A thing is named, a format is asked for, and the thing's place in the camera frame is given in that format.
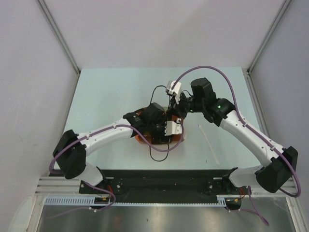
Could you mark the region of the orange paper bag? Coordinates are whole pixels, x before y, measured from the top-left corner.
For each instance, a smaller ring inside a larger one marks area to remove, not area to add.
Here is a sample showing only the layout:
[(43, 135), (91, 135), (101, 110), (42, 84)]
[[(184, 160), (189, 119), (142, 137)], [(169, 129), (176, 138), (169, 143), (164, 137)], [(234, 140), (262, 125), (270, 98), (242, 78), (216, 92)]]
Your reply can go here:
[(182, 134), (179, 135), (172, 135), (171, 136), (171, 143), (170, 144), (151, 144), (151, 132), (157, 127), (157, 126), (164, 126), (166, 125), (167, 121), (175, 120), (176, 116), (168, 116), (167, 110), (158, 105), (157, 103), (153, 102), (155, 90), (153, 90), (149, 106), (145, 108), (141, 108), (136, 111), (138, 115), (142, 115), (144, 118), (146, 118), (146, 122), (148, 123), (148, 128), (142, 132), (142, 135), (136, 134), (135, 139), (140, 144), (146, 144), (149, 147), (149, 150), (155, 149), (156, 145), (166, 145), (167, 149), (164, 150), (166, 152), (166, 156), (163, 159), (153, 159), (156, 162), (162, 162), (165, 161), (168, 158), (169, 151), (171, 150), (170, 146), (175, 147), (178, 143), (182, 142), (184, 140), (184, 130)]

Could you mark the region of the white straw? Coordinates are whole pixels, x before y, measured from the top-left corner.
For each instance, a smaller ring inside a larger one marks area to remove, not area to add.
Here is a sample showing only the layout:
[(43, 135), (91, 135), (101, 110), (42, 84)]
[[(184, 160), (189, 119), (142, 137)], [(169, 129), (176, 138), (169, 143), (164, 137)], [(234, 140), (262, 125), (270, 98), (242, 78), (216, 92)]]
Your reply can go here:
[(217, 164), (217, 165), (220, 165), (219, 160), (218, 160), (218, 158), (217, 158), (217, 156), (216, 156), (216, 154), (215, 154), (215, 152), (214, 152), (214, 150), (213, 150), (213, 148), (212, 148), (212, 146), (211, 146), (211, 144), (210, 144), (210, 142), (209, 142), (209, 140), (208, 140), (208, 137), (207, 137), (206, 133), (204, 132), (202, 126), (199, 124), (198, 127), (199, 127), (201, 133), (203, 134), (206, 143), (207, 143), (208, 146), (209, 146), (209, 149), (210, 149), (210, 151), (211, 151), (211, 153), (212, 153), (212, 155), (213, 155), (213, 157), (214, 157), (214, 159), (215, 159), (216, 164)]

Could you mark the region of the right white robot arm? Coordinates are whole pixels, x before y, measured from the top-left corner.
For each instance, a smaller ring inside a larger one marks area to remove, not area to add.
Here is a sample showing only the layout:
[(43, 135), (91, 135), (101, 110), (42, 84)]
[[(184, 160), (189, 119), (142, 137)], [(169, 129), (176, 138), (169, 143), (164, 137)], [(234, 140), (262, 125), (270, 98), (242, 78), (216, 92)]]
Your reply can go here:
[(171, 96), (171, 108), (181, 117), (188, 113), (202, 113), (204, 118), (237, 138), (260, 162), (251, 168), (233, 168), (223, 189), (234, 194), (242, 186), (259, 185), (275, 193), (282, 190), (291, 177), (295, 176), (298, 151), (272, 141), (257, 130), (240, 113), (235, 101), (218, 98), (207, 78), (191, 82), (193, 95), (186, 97), (178, 81), (169, 81), (166, 93)]

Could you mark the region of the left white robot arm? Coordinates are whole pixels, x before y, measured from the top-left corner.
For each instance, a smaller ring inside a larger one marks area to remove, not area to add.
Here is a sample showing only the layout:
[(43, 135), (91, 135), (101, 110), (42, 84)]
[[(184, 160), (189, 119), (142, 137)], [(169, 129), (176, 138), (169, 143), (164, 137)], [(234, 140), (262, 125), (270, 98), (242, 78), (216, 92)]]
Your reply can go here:
[(105, 145), (135, 137), (157, 151), (169, 152), (170, 147), (162, 149), (158, 145), (169, 145), (172, 142), (172, 137), (178, 132), (173, 127), (178, 122), (179, 119), (171, 113), (171, 109), (153, 102), (95, 130), (80, 133), (67, 130), (54, 148), (49, 171), (68, 180), (77, 178), (85, 181), (94, 192), (102, 193), (107, 182), (99, 168), (86, 160), (88, 156)]

